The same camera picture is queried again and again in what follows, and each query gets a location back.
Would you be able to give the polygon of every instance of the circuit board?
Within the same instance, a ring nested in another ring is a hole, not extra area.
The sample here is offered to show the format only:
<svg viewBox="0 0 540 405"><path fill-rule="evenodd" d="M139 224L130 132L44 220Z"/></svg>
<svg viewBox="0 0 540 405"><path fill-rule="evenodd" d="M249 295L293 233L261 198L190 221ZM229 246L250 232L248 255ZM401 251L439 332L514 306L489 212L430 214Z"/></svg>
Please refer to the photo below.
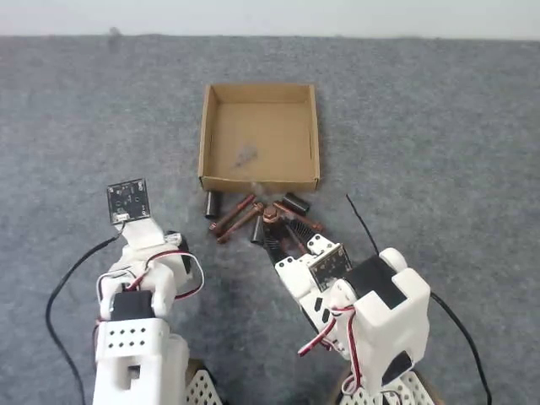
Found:
<svg viewBox="0 0 540 405"><path fill-rule="evenodd" d="M322 254L310 265L311 275L321 292L330 287L333 280L343 278L352 269L343 245L335 245L332 251Z"/></svg>
<svg viewBox="0 0 540 405"><path fill-rule="evenodd" d="M149 195L144 179L108 186L107 199L113 225L150 218Z"/></svg>

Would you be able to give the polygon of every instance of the black cylinder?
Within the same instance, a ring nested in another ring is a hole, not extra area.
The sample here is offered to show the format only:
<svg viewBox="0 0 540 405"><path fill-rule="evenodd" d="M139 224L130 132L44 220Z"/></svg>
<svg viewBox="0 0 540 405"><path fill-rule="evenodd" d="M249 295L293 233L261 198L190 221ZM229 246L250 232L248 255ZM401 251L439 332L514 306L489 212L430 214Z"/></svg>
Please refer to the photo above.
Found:
<svg viewBox="0 0 540 405"><path fill-rule="evenodd" d="M262 246L264 243L264 221L262 215L258 215L253 223L253 229L250 233L250 242Z"/></svg>
<svg viewBox="0 0 540 405"><path fill-rule="evenodd" d="M281 200L283 205L289 209L292 209L297 214L305 217L310 210L310 204L300 197L296 197L292 192L285 194Z"/></svg>
<svg viewBox="0 0 540 405"><path fill-rule="evenodd" d="M207 192L204 216L207 219L217 219L221 214L221 192Z"/></svg>

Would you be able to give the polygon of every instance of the screw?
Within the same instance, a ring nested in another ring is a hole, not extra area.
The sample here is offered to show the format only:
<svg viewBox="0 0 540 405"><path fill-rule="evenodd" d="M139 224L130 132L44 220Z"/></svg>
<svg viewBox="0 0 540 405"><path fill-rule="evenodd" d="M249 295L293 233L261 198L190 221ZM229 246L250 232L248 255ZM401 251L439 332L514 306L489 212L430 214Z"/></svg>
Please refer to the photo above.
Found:
<svg viewBox="0 0 540 405"><path fill-rule="evenodd" d="M303 222L304 224L306 224L307 226L309 226L313 230L316 230L317 232L322 231L322 225L321 224L310 221L308 218L303 217L301 215L298 215L295 211L292 211L292 210L288 209L282 203L276 201L276 202L273 203L273 206L275 208L279 209L280 211L283 211L287 215L292 215L295 219L298 219L300 222Z"/></svg>
<svg viewBox="0 0 540 405"><path fill-rule="evenodd" d="M237 229L241 228L243 225L250 222L252 219L254 219L258 214L260 214L264 210L264 204L262 202L255 202L253 204L253 207L247 212L246 215L244 215L242 218L240 218L238 221L236 221L234 224L231 225L230 228L228 228L224 234L222 234L218 238L218 243L225 243L227 240L229 240L230 236L233 232L235 232Z"/></svg>
<svg viewBox="0 0 540 405"><path fill-rule="evenodd" d="M244 208L255 200L255 194L246 196L242 201L238 202L236 206L228 212L218 222L212 222L209 226L210 232L216 236L220 236L223 233L225 225L236 217Z"/></svg>

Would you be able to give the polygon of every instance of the white wall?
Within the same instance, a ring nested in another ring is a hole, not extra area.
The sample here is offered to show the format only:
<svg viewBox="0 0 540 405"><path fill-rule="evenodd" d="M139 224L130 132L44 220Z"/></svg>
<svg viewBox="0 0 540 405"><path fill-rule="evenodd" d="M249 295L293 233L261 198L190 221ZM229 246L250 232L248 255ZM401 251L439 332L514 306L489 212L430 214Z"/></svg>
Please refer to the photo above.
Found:
<svg viewBox="0 0 540 405"><path fill-rule="evenodd" d="M0 35L540 39L540 0L0 0Z"/></svg>

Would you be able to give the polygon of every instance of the gray carpet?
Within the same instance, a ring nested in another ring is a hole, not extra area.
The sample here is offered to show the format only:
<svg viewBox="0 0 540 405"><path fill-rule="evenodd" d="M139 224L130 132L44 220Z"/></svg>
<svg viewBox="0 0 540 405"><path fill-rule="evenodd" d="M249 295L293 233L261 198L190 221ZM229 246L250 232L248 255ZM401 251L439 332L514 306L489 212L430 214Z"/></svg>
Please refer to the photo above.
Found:
<svg viewBox="0 0 540 405"><path fill-rule="evenodd" d="M395 246L463 319L497 404L538 403L540 44L444 40L0 39L0 402L77 403L43 321L57 280L110 237L105 186L146 177L154 217L185 233L208 284L171 325L234 405L324 403L345 363L297 348L312 330L246 232L216 246L202 216L205 84L311 82L321 129L312 217L356 261ZM232 203L236 196L227 201ZM116 243L62 292L53 321L90 399L95 280ZM435 305L420 369L447 403L484 394L463 336Z"/></svg>

